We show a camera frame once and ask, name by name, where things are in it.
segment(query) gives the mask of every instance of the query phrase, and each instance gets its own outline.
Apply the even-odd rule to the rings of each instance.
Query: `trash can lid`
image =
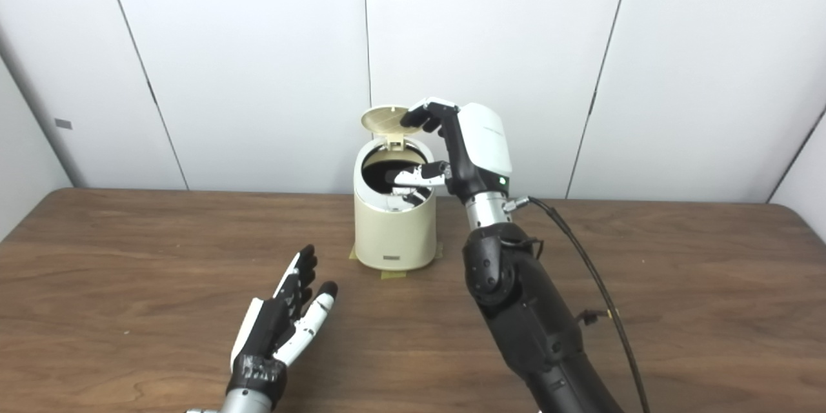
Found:
[[[401,117],[407,113],[404,106],[376,106],[362,115],[362,125],[366,130],[377,136],[391,136],[392,134],[415,134],[421,128],[405,128],[399,124]]]

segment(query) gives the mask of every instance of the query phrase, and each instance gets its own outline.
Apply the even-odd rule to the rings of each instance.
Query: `black robotic arm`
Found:
[[[510,156],[501,120],[483,105],[428,98],[403,126],[439,135],[448,147],[445,184],[467,209],[472,232],[463,248],[467,289],[505,363],[544,413],[622,413],[590,364],[578,321],[534,257],[531,239],[510,218]],[[398,173],[399,186],[415,186]]]

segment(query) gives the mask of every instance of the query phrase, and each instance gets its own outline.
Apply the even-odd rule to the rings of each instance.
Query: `white robotic hand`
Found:
[[[316,264],[318,264],[318,258],[315,255],[315,248],[307,245],[292,258],[287,271],[284,272],[275,292],[272,293],[271,299],[266,301],[259,298],[252,299],[238,336],[236,336],[236,343],[232,347],[230,369],[233,369],[236,358],[247,345],[256,323],[262,317],[278,319],[270,323],[272,341],[267,343],[267,351],[272,349],[269,354],[272,358],[289,367],[307,348],[321,325],[324,324],[338,292],[336,283],[332,281],[321,284],[318,296],[310,302],[304,316],[301,316],[302,305],[307,304],[312,297],[312,289],[309,289],[309,286],[316,278]],[[263,311],[267,302],[272,302],[277,314]]]
[[[315,248],[307,245],[292,258],[272,298],[253,299],[232,349],[232,376],[223,407],[188,413],[271,413],[275,409],[287,386],[287,368],[318,334],[336,300],[338,287],[327,281],[310,301],[316,264]]]
[[[393,184],[411,187],[444,183],[463,204],[482,192],[507,196],[513,168],[502,121],[493,110],[477,103],[459,107],[430,97],[407,110],[401,125],[421,127],[426,132],[438,128],[450,163],[429,163],[394,173]]]

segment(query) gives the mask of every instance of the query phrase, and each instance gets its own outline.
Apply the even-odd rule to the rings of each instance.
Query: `small gray label on wall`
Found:
[[[66,119],[54,118],[54,125],[65,130],[71,130],[72,122]]]

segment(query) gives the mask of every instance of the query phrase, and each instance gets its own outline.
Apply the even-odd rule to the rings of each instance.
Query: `cream trash can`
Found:
[[[433,154],[406,137],[419,128],[403,128],[407,108],[378,106],[362,115],[362,125],[376,136],[359,151],[353,171],[356,240],[361,263],[386,271],[422,268],[436,255],[436,193],[433,188],[396,189],[387,173],[433,162]]]

